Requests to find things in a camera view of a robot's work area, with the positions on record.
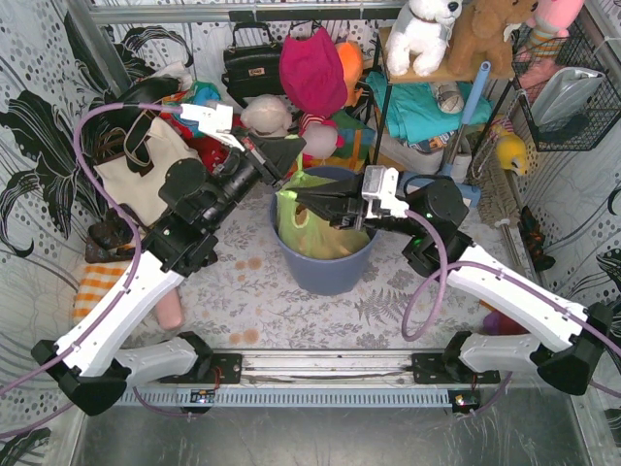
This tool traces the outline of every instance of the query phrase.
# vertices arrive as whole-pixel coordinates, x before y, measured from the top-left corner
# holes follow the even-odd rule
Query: green plastic bag
[[[310,187],[326,184],[332,180],[315,177],[301,170],[302,158],[298,158],[298,171],[278,192],[278,235],[288,247],[313,259],[340,259],[354,254],[370,240],[365,231],[339,230],[329,222],[295,201],[290,187]]]

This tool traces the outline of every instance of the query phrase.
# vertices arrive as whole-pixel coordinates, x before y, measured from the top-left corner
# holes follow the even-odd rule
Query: broom
[[[509,231],[509,227],[515,226],[519,220],[518,206],[508,183],[507,174],[501,168],[498,158],[489,157],[480,178],[472,179],[471,182],[481,190],[481,199],[477,206],[481,220],[493,228],[500,228],[513,262],[513,270],[525,276],[522,261]]]

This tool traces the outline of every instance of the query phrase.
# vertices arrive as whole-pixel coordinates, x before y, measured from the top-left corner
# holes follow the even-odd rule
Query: black handbag
[[[236,33],[240,29],[263,29],[268,34],[268,44],[237,47]],[[264,22],[241,22],[233,28],[233,45],[222,53],[226,73],[222,82],[228,93],[242,107],[245,97],[263,94],[282,95],[278,65],[282,45],[274,40],[270,28]]]

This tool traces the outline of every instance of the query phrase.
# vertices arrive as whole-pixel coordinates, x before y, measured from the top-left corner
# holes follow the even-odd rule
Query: gray plastic container
[[[306,170],[306,172],[331,180],[347,180],[354,175],[354,172],[351,170],[341,167],[313,167]],[[274,199],[272,199],[270,204],[270,222],[278,244],[284,253],[291,275],[298,285],[310,293],[324,296],[334,296],[351,291],[362,278],[362,274],[369,262],[371,249],[379,235],[375,231],[370,230],[369,236],[371,241],[349,257],[334,260],[311,259],[297,253],[282,242],[277,233],[276,210],[277,199],[276,195],[274,195]]]

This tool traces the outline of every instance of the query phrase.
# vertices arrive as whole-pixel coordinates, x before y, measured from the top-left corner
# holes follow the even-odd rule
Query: wire basket
[[[529,45],[530,31],[528,27],[520,29],[514,48],[513,70],[516,79],[513,80],[513,85],[516,89],[522,88],[521,80],[527,81],[528,77],[525,74],[532,71],[534,66],[539,70],[547,68],[549,74],[553,63],[562,67],[588,68],[605,75],[597,90],[577,113],[542,126],[535,124],[531,104],[535,102],[547,80],[524,87],[527,97],[520,99],[520,104],[537,151],[593,149],[621,117],[621,97],[604,66],[593,53],[595,46],[577,22],[570,27],[570,37],[552,39],[535,47]]]

